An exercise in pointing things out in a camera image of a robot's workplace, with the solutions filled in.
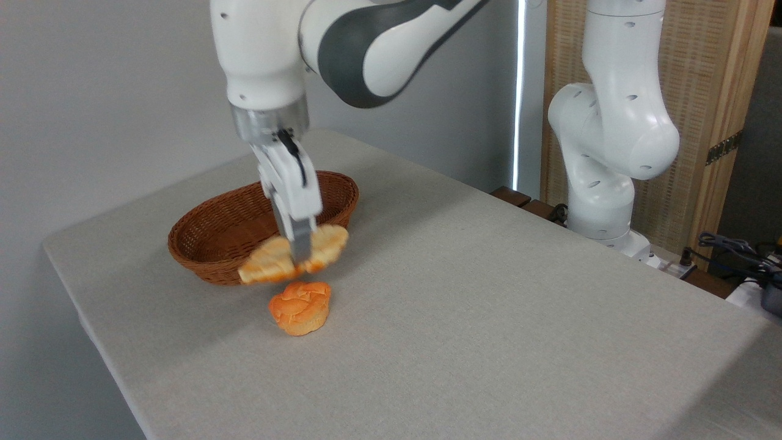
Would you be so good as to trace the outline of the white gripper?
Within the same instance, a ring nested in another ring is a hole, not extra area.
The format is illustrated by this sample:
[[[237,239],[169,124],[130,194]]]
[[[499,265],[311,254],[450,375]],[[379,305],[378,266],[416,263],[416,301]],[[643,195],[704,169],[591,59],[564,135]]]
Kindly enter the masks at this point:
[[[315,218],[323,209],[315,167],[293,137],[250,147],[258,159],[263,192],[273,204],[277,229],[290,242],[291,261],[298,266],[312,255]]]

